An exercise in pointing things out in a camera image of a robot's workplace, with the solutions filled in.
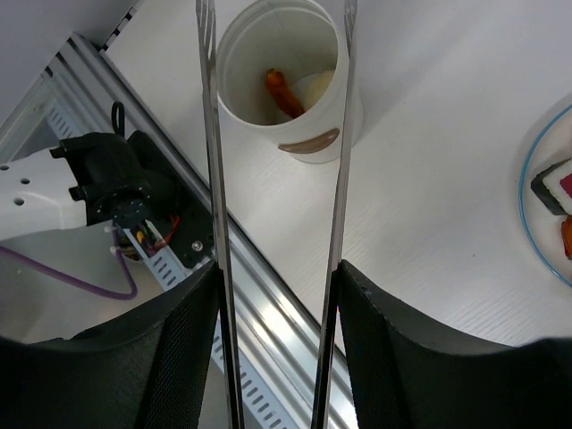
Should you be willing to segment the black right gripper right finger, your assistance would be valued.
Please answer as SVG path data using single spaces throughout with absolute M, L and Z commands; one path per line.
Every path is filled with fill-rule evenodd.
M 361 428 L 569 428 L 571 341 L 510 347 L 438 322 L 344 261 L 339 309 Z

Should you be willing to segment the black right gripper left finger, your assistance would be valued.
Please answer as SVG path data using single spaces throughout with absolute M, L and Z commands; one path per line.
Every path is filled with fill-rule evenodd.
M 195 428 L 219 311 L 209 263 L 69 340 L 1 340 L 3 428 Z

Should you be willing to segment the sushi roll with red centre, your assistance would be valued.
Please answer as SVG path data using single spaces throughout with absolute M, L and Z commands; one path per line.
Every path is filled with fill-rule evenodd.
M 565 159 L 538 173 L 531 190 L 556 216 L 571 215 L 571 159 Z

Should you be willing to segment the white steamed bun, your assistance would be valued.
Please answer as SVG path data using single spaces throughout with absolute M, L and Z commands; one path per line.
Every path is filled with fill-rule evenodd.
M 334 70 L 322 71 L 306 76 L 294 84 L 294 94 L 305 111 L 311 109 L 324 95 L 332 78 Z

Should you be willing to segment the metal tongs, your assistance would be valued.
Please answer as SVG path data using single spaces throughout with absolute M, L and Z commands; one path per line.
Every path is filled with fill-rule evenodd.
M 198 52 L 203 87 L 203 111 L 206 128 L 206 152 L 210 183 L 212 216 L 214 221 L 215 257 L 223 274 L 223 357 L 227 382 L 227 399 L 231 411 L 231 421 L 241 428 L 244 425 L 242 398 L 239 391 L 238 340 L 234 306 L 233 281 L 229 245 L 228 211 L 226 205 L 223 154 L 220 135 L 218 105 L 215 102 L 216 90 L 216 13 L 213 1 L 196 1 L 198 24 Z M 349 165 L 351 154 L 352 127 L 349 118 L 354 95 L 355 29 L 358 3 L 344 3 L 344 27 L 346 51 L 349 56 L 346 98 L 344 105 L 343 133 L 341 137 L 341 159 L 336 183 L 332 231 L 328 256 L 328 273 L 324 290 L 324 307 L 320 333 L 315 392 L 311 426 L 326 428 L 329 420 L 332 357 L 334 350 L 335 326 L 338 311 L 339 275 L 341 264 L 344 223 L 349 186 Z

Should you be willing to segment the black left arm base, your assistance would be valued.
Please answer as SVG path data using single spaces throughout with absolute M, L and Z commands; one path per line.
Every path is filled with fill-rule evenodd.
M 160 185 L 161 198 L 149 217 L 130 229 L 135 241 L 148 257 L 169 248 L 184 267 L 195 267 L 214 249 L 210 213 L 146 133 L 133 132 L 128 143 L 150 179 Z

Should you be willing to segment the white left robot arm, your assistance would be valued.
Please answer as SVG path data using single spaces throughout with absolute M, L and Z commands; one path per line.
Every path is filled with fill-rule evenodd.
M 171 213 L 177 184 L 139 160 L 140 135 L 92 132 L 2 164 L 2 239 L 108 221 L 127 229 Z

